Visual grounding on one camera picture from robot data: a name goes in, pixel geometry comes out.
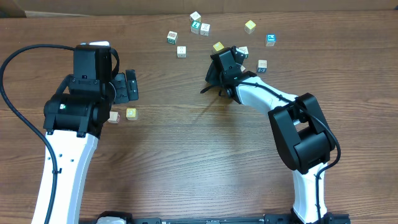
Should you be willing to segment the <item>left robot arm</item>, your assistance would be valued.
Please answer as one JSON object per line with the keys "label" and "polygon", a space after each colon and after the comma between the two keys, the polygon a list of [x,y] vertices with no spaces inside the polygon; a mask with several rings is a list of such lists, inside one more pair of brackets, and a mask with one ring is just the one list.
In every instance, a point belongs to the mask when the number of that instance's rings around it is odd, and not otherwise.
{"label": "left robot arm", "polygon": [[85,180],[114,104],[138,100],[135,70],[110,80],[68,75],[44,106],[47,141],[32,223],[78,223]]}

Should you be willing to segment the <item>yellow block letter G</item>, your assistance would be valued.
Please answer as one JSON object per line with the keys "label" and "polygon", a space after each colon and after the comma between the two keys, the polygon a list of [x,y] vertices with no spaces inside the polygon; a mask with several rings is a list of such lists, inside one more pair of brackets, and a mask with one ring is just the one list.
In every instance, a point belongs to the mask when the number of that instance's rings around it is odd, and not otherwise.
{"label": "yellow block letter G", "polygon": [[137,119],[137,110],[135,108],[127,108],[126,109],[126,118],[128,120],[136,120]]}

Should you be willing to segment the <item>white block green side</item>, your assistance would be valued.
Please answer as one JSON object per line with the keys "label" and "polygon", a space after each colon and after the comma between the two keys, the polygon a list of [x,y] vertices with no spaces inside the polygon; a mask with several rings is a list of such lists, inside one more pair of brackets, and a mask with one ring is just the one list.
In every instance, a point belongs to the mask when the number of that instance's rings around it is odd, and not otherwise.
{"label": "white block green side", "polygon": [[244,54],[244,58],[247,59],[249,56],[247,47],[238,47],[238,50]]}

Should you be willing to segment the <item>white block red side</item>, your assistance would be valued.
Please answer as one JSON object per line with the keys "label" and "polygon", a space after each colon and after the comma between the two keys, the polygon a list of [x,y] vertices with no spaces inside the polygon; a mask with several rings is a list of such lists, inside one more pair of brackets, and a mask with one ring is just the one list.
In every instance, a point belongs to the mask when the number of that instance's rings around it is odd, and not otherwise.
{"label": "white block red side", "polygon": [[115,123],[118,124],[120,121],[120,114],[116,111],[110,111],[109,112],[109,119],[108,122],[109,123]]}

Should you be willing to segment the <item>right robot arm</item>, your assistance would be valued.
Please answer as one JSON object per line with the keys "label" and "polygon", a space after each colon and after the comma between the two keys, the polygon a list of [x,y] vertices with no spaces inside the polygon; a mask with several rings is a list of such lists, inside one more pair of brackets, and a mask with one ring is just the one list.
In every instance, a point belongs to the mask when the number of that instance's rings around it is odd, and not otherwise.
{"label": "right robot arm", "polygon": [[331,151],[341,148],[317,99],[310,93],[284,93],[256,73],[243,71],[245,56],[235,46],[210,58],[205,78],[209,85],[202,92],[219,87],[228,98],[268,115],[277,152],[293,173],[293,217],[298,223],[327,223],[324,174],[336,165],[330,160]]}

